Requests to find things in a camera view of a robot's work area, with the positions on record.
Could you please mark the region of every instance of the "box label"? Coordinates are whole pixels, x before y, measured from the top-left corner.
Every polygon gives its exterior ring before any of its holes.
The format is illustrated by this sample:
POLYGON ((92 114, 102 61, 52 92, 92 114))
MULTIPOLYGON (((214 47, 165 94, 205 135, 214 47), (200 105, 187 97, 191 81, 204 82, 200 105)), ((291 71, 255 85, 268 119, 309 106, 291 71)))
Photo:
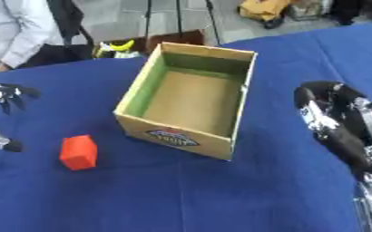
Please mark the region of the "box label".
POLYGON ((157 140, 164 141, 171 146, 175 147, 189 147, 199 146, 200 144, 186 135, 180 134, 174 130, 149 130, 147 134, 153 136, 157 140))

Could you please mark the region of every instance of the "tripod stand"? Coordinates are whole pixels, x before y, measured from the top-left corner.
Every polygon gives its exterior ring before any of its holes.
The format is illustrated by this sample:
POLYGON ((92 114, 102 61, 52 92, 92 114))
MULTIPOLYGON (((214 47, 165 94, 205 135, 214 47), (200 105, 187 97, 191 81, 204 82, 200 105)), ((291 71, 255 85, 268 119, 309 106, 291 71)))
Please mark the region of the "tripod stand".
MULTIPOLYGON (((182 26, 182 18, 181 18, 181 0, 175 0, 176 1, 176 15, 178 18, 178 34, 179 37, 183 37, 183 26, 182 26)), ((204 0, 206 1, 206 7, 210 15, 211 23, 213 25, 214 34, 216 36, 216 40, 218 45, 221 44, 220 42, 220 36, 219 31, 217 29, 216 20, 214 19, 213 14, 213 3, 211 0, 204 0)), ((148 7, 147 12, 145 14, 146 17, 146 28, 145 28, 145 40, 148 40, 149 32, 150 32, 150 25, 151 25, 151 14, 152 14, 152 0, 148 0, 148 7)))

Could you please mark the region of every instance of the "red block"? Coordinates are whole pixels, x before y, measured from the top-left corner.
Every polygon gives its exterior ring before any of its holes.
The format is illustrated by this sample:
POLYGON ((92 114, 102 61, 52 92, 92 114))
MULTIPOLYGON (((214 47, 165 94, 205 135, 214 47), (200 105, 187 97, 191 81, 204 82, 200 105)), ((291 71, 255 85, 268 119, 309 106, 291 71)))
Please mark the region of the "red block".
POLYGON ((64 139, 59 159, 69 169, 96 167, 97 145, 89 135, 64 139))

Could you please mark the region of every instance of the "robotic hand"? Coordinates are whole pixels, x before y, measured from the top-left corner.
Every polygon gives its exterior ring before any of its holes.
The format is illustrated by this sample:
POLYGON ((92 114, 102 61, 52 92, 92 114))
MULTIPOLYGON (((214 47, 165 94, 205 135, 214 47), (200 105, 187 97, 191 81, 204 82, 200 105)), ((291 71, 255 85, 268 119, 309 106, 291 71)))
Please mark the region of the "robotic hand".
MULTIPOLYGON (((20 97, 23 94, 32 98, 38 98, 40 95, 39 91, 33 88, 26 88, 18 84, 0 83, 0 104, 3 108, 3 112, 6 114, 11 113, 9 101, 13 102, 18 108, 24 110, 24 102, 20 97)), ((0 150, 21 152, 22 144, 0 134, 0 150)))
POLYGON ((354 201, 364 232, 372 232, 372 102, 340 82, 305 82, 295 105, 317 142, 358 180, 354 201))

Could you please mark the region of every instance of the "floor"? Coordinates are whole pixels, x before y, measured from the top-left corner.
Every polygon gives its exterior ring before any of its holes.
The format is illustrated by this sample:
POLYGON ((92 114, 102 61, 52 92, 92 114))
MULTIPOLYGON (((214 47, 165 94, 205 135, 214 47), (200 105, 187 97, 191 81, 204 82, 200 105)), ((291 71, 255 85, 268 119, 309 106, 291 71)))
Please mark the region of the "floor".
MULTIPOLYGON (((287 19, 278 29, 266 30, 250 19, 240 17, 236 7, 242 0, 211 0, 222 43, 262 36, 304 32, 336 26, 328 19, 295 22, 287 19)), ((83 25, 96 41, 125 39, 144 35, 146 0, 75 0, 85 12, 83 25)), ((154 0, 151 34, 177 30, 176 0, 154 0)), ((205 0, 181 0, 185 30, 204 29, 206 44, 216 44, 205 0)), ((358 23, 367 22, 365 18, 358 23)))

